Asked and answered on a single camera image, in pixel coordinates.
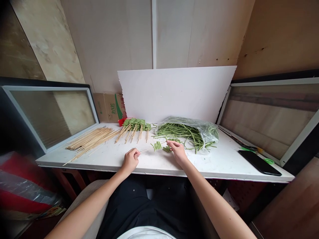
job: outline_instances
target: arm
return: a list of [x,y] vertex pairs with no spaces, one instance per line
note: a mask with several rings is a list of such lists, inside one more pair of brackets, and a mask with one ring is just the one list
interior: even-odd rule
[[61,221],[46,239],[82,238],[115,189],[136,168],[139,155],[136,148],[127,152],[120,170]]
[[167,144],[172,148],[177,163],[185,171],[220,238],[256,239],[241,217],[189,161],[184,146],[174,141],[167,141]]

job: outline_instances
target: bag of green beans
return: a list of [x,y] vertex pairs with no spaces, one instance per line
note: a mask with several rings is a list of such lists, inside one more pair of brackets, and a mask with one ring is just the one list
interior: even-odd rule
[[157,124],[154,138],[185,138],[184,146],[187,141],[193,145],[186,149],[194,149],[195,153],[207,152],[216,147],[219,140],[217,128],[217,125],[199,119],[168,117]]

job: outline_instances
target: white tabletop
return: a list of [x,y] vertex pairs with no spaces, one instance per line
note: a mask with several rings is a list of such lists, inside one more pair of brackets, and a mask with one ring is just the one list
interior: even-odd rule
[[[103,126],[111,127],[116,130],[119,129],[118,124],[115,123],[100,123],[90,129],[90,131]],[[114,172],[121,167],[124,154],[130,149],[136,147],[142,152],[151,148],[139,156],[139,164],[133,173],[185,177],[186,175],[176,163],[173,153],[167,153],[163,150],[157,150],[154,152],[150,145],[150,143],[158,140],[163,142],[165,139],[153,139],[151,136],[154,134],[150,132],[149,140],[146,143],[145,134],[146,132],[143,132],[142,139],[140,139],[138,144],[136,144],[138,133],[135,134],[133,142],[131,143],[128,141],[127,144],[124,144],[125,137],[121,138],[118,143],[114,144],[116,139],[116,137],[114,137],[105,144],[92,149],[88,153],[65,166],[62,165],[76,155],[75,150],[65,149],[68,143],[40,157],[36,160],[36,162],[41,167]],[[194,150],[186,150],[186,155],[189,160],[205,178],[274,183],[287,183],[294,179],[292,174],[288,173],[276,164],[272,166],[281,172],[282,176],[279,177],[260,173],[237,152],[240,149],[240,146],[221,130],[219,130],[219,142],[216,146],[217,148],[211,148],[210,153],[206,155],[199,153],[195,154]]]

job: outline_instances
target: cardboard box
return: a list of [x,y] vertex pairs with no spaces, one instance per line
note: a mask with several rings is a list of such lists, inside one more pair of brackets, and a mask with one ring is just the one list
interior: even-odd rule
[[93,100],[101,123],[117,123],[126,118],[123,94],[94,93]]

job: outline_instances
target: black phone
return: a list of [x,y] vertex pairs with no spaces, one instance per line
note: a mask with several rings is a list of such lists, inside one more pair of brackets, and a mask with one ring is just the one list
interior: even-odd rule
[[248,162],[251,163],[259,172],[268,175],[281,176],[282,174],[274,167],[270,166],[265,160],[251,151],[239,150],[240,153]]

